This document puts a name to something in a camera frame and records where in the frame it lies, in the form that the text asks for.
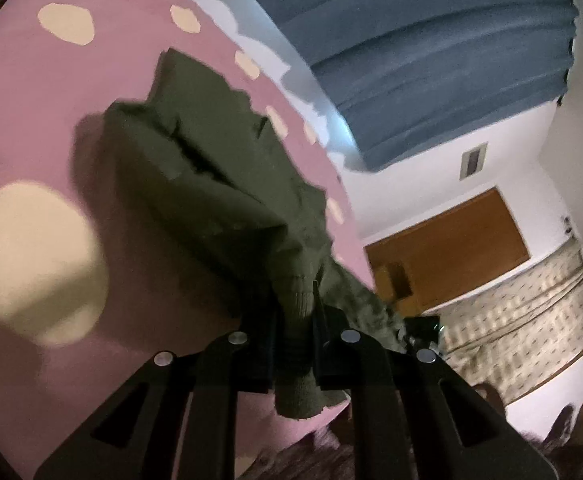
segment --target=olive green fabric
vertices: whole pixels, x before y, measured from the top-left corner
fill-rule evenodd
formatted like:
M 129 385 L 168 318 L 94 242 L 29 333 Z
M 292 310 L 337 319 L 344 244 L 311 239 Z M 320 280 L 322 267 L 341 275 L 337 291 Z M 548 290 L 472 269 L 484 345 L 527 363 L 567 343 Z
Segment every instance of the olive green fabric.
M 315 280 L 323 303 L 401 349 L 401 318 L 332 259 L 325 193 L 302 179 L 247 94 L 169 50 L 145 103 L 108 108 L 105 135 L 127 183 L 187 250 L 239 286 L 243 311 L 282 308 L 279 414 L 308 418 L 345 399 L 319 391 L 311 373 Z

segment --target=wooden door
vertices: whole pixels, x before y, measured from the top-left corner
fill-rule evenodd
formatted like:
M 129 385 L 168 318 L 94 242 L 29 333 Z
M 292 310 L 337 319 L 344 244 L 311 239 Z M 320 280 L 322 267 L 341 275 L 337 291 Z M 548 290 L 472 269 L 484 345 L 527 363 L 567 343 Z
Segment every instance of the wooden door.
M 366 247 L 377 293 L 416 316 L 529 259 L 496 188 Z

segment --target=patterned fabric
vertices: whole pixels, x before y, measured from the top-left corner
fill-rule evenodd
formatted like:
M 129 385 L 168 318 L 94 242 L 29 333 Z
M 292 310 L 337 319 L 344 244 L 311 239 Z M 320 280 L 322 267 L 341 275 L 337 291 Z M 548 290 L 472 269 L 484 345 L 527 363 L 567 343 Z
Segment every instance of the patterned fabric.
M 516 400 L 583 349 L 583 258 L 571 238 L 531 269 L 441 308 L 446 361 Z

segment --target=air vent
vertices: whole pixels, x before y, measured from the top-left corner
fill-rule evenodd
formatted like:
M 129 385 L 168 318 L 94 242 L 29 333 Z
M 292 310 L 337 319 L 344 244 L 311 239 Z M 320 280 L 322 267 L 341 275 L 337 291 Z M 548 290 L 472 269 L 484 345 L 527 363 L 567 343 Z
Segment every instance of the air vent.
M 487 153 L 487 143 L 476 146 L 473 150 L 469 150 L 462 154 L 462 161 L 460 163 L 460 179 L 472 176 L 474 173 L 483 169 L 485 163 L 485 154 Z

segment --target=blue curtain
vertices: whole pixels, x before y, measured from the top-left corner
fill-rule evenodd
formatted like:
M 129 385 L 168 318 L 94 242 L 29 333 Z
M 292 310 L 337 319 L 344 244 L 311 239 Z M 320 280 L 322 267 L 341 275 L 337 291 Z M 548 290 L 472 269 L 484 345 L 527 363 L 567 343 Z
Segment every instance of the blue curtain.
M 562 95 L 572 0 L 257 0 L 378 170 Z

